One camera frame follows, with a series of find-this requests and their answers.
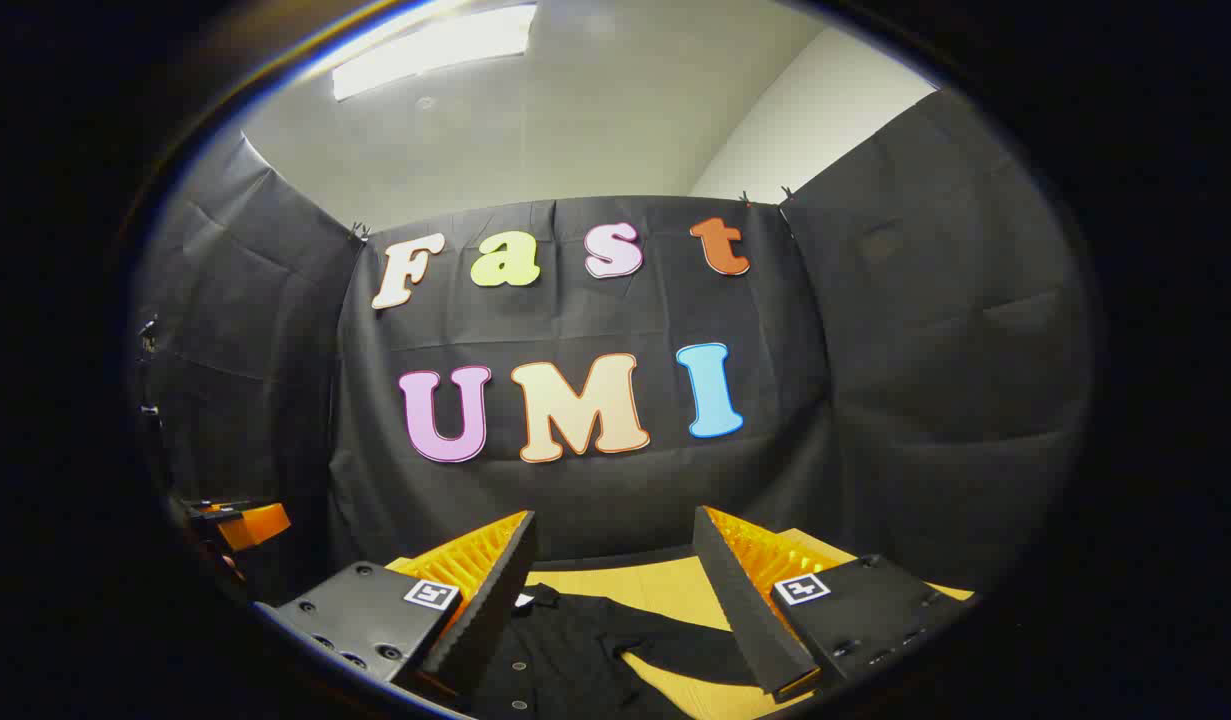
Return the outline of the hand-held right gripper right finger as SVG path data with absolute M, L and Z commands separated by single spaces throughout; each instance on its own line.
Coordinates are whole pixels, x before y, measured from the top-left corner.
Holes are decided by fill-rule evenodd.
M 740 654 L 776 702 L 884 673 L 971 598 L 879 553 L 833 558 L 710 506 L 694 511 L 693 546 Z

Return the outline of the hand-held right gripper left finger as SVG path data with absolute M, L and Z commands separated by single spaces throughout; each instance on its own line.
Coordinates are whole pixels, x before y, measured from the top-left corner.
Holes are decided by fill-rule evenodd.
M 481 683 L 538 542 L 515 512 L 391 565 L 350 564 L 263 619 L 375 687 L 458 700 Z

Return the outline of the black button shirt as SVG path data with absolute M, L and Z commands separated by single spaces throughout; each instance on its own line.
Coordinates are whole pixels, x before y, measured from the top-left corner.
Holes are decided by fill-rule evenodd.
M 535 583 L 460 711 L 475 720 L 692 720 L 635 673 L 628 654 L 702 682 L 756 684 L 730 631 Z

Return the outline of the black backdrop cloth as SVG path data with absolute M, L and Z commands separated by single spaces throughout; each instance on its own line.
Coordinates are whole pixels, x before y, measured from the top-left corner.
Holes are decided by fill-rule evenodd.
M 778 206 L 519 202 L 359 240 L 245 137 L 132 287 L 170 486 L 278 501 L 277 603 L 515 511 L 551 567 L 688 546 L 699 505 L 998 578 L 1073 462 L 1094 361 L 1072 247 L 939 90 Z

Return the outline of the ceiling light panel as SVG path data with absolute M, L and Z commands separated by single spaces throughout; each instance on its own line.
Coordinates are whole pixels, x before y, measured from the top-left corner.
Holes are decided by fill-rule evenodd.
M 382 39 L 330 71 L 332 97 L 342 102 L 432 70 L 523 55 L 531 46 L 537 9 L 535 2 L 524 2 L 446 15 Z

